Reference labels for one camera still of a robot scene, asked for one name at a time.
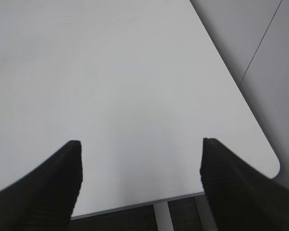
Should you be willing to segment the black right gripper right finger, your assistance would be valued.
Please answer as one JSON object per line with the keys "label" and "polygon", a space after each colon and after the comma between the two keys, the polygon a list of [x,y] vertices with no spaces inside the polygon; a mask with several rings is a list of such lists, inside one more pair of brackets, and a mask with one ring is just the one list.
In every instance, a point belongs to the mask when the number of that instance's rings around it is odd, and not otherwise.
{"label": "black right gripper right finger", "polygon": [[215,138],[203,139],[201,182],[220,231],[289,231],[289,190]]}

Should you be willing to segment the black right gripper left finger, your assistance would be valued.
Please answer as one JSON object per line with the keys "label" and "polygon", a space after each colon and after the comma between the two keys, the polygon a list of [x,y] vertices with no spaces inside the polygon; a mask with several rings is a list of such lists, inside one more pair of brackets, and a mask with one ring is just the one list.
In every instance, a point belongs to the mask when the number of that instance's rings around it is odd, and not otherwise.
{"label": "black right gripper left finger", "polygon": [[0,191],[0,231],[66,231],[83,181],[81,142],[68,141]]}

